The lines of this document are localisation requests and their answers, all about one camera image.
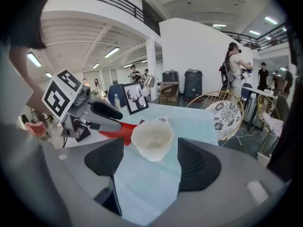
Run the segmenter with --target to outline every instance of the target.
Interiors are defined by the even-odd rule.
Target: white column
[[[151,100],[158,98],[158,80],[156,71],[156,51],[155,51],[155,41],[153,39],[147,39],[146,41],[146,53],[147,53],[147,67],[148,74],[155,77],[155,86],[151,89]]]
[[[102,86],[103,90],[106,90],[102,70],[99,71],[99,76],[101,79],[101,86]]]
[[[108,73],[109,73],[110,85],[113,85],[113,77],[112,77],[112,72],[111,72],[111,70],[108,70]]]

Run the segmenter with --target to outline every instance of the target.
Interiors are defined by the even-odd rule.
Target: white t-shirt
[[[235,54],[233,54],[229,59],[229,66],[234,76],[241,75],[241,69],[239,64],[240,60],[240,56]]]

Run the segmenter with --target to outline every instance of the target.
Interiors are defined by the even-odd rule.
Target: white bowl
[[[160,161],[170,150],[174,131],[169,123],[145,121],[134,128],[132,142],[150,161]]]

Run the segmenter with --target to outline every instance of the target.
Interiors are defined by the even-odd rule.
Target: clear plastic bottle
[[[120,99],[118,98],[118,94],[115,94],[115,107],[121,108]]]

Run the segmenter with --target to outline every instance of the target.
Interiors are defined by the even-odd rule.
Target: deer picture
[[[131,94],[130,94],[129,90],[127,91],[126,94],[127,94],[127,98],[130,99],[132,102],[134,102],[136,104],[137,108],[139,109],[139,108],[142,108],[144,106],[139,103],[139,98],[142,97],[141,90],[138,89],[138,92],[139,92],[140,95],[139,96],[136,95],[137,99],[135,99],[134,97],[131,98]]]

